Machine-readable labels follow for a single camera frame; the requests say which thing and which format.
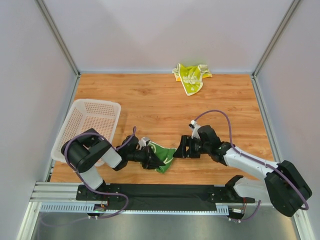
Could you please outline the green frog pattern towel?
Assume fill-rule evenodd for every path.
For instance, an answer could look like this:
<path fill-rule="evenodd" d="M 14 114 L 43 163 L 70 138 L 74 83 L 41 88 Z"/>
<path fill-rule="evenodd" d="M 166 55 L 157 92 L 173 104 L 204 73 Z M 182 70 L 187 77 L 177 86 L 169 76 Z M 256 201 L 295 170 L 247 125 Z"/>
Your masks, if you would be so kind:
<path fill-rule="evenodd" d="M 148 145 L 151 147 L 152 151 L 159 158 L 159 160 L 164 163 L 164 165 L 160 166 L 155 171 L 160 174 L 164 174 L 172 165 L 174 161 L 174 153 L 177 149 L 174 147 L 163 147 L 153 141 L 150 141 Z"/>

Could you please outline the yellow green towel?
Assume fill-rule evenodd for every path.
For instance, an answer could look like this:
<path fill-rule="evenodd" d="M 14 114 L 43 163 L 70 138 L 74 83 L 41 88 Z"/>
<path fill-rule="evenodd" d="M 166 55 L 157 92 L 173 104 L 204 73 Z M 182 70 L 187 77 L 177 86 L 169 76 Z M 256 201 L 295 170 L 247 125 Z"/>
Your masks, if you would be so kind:
<path fill-rule="evenodd" d="M 172 69 L 175 80 L 181 82 L 187 96 L 198 93 L 203 87 L 203 79 L 212 78 L 213 75 L 206 64 L 184 66 L 178 63 Z"/>

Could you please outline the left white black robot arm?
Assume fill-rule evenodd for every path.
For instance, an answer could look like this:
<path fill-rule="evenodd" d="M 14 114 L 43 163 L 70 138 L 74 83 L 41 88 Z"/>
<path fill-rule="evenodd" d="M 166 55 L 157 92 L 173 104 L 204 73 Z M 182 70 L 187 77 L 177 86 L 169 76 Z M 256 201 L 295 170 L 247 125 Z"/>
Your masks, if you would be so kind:
<path fill-rule="evenodd" d="M 105 201 L 108 192 L 106 182 L 96 169 L 96 163 L 101 160 L 110 168 L 119 171 L 127 166 L 128 162 L 140 163 L 144 169 L 155 170 L 165 165 L 147 144 L 140 144 L 135 136 L 126 137 L 122 145 L 114 147 L 105 137 L 94 128 L 75 136 L 64 143 L 61 154 L 67 164 L 75 171 L 83 182 L 76 199 Z"/>

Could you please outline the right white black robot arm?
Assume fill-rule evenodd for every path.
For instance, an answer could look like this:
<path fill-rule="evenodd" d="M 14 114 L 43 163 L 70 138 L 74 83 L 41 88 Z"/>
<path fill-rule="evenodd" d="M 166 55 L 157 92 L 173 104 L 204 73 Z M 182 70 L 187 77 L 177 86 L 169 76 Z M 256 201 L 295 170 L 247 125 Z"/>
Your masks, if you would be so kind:
<path fill-rule="evenodd" d="M 292 162 L 277 163 L 242 151 L 230 142 L 221 141 L 209 125 L 190 127 L 192 134 L 181 137 L 174 158 L 198 159 L 206 154 L 216 163 L 246 172 L 256 179 L 234 177 L 231 188 L 235 193 L 239 197 L 270 203 L 287 217 L 307 207 L 307 200 L 313 193 Z"/>

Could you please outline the white plastic basket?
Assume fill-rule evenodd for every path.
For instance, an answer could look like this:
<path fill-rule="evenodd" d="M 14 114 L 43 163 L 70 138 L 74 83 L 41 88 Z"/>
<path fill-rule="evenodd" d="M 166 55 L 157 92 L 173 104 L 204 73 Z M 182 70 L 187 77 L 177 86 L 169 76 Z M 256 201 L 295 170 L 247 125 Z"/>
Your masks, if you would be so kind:
<path fill-rule="evenodd" d="M 58 133 L 51 150 L 51 158 L 65 163 L 65 157 L 61 153 L 62 146 L 91 128 L 112 143 L 120 113 L 121 106 L 116 102 L 97 99 L 76 100 L 69 109 Z M 99 160 L 95 165 L 103 164 L 104 162 Z"/>

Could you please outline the aluminium front rail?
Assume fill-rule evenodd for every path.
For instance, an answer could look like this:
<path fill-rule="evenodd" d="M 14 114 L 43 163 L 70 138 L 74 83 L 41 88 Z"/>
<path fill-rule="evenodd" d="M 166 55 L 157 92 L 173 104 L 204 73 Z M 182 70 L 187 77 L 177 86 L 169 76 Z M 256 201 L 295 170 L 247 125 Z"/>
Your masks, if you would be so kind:
<path fill-rule="evenodd" d="M 103 191 L 110 193 L 107 184 Z M 229 203 L 242 203 L 243 198 L 236 195 L 236 192 L 232 190 L 229 186 L 215 186 L 215 187 L 225 187 L 232 192 L 234 200 Z M 55 200 L 55 201 L 87 201 L 89 195 L 91 194 L 87 188 L 80 183 L 67 183 L 67 182 L 38 182 L 32 191 L 32 200 Z"/>

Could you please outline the right aluminium frame post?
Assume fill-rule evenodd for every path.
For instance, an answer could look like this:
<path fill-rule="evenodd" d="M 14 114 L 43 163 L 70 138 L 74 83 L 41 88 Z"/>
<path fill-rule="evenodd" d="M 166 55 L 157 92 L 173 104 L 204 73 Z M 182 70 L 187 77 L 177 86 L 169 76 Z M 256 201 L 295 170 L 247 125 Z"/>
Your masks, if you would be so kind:
<path fill-rule="evenodd" d="M 272 51 L 276 47 L 279 39 L 281 38 L 282 34 L 284 33 L 285 29 L 289 25 L 290 20 L 294 16 L 295 12 L 297 11 L 298 7 L 302 3 L 302 0 L 292 0 L 287 11 L 285 12 L 282 20 L 280 21 L 277 29 L 275 30 L 271 40 L 269 41 L 265 51 L 263 52 L 261 58 L 259 59 L 254 71 L 252 72 L 252 78 L 256 78 L 260 71 L 262 70 L 263 66 L 265 65 L 266 61 L 268 60 L 269 56 L 271 55 Z"/>

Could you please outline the aluminium frame post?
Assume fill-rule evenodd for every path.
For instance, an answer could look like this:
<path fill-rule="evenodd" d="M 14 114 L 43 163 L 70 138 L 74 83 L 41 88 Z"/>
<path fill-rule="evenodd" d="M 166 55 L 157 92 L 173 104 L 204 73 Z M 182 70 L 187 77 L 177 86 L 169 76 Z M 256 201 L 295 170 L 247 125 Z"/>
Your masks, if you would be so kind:
<path fill-rule="evenodd" d="M 65 56 L 70 68 L 72 69 L 73 73 L 79 77 L 81 75 L 81 72 L 79 68 L 77 67 L 70 51 L 67 48 L 67 45 L 65 41 L 63 40 L 63 37 L 49 11 L 49 8 L 47 7 L 44 0 L 35 0 L 34 1 L 36 5 L 38 6 L 44 20 L 46 21 L 48 27 L 50 28 L 50 31 L 52 32 L 57 44 L 59 45 L 63 55 Z"/>
<path fill-rule="evenodd" d="M 285 12 L 282 20 L 280 21 L 277 29 L 275 30 L 271 40 L 269 41 L 265 51 L 263 52 L 261 58 L 259 59 L 254 71 L 252 72 L 252 78 L 256 78 L 260 71 L 262 70 L 263 66 L 265 65 L 266 61 L 268 60 L 269 56 L 271 55 L 272 51 L 276 47 L 279 39 L 281 38 L 282 34 L 284 33 L 285 29 L 289 25 L 290 20 L 294 16 L 295 12 L 297 11 L 298 7 L 302 3 L 302 0 L 292 0 L 287 11 Z"/>

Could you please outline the left aluminium frame post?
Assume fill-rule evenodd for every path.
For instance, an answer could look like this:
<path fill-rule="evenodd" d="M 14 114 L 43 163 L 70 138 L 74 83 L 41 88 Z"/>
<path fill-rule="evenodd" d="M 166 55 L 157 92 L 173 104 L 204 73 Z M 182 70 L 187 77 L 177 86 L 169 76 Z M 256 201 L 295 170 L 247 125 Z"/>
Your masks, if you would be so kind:
<path fill-rule="evenodd" d="M 65 56 L 70 68 L 72 69 L 73 73 L 79 77 L 81 75 L 81 72 L 79 68 L 77 67 L 70 51 L 67 48 L 67 45 L 65 41 L 63 40 L 63 37 L 49 11 L 49 8 L 47 7 L 44 0 L 35 0 L 34 1 L 36 5 L 38 6 L 44 20 L 46 21 L 48 27 L 50 28 L 50 31 L 52 32 L 57 44 L 59 45 L 63 55 Z"/>

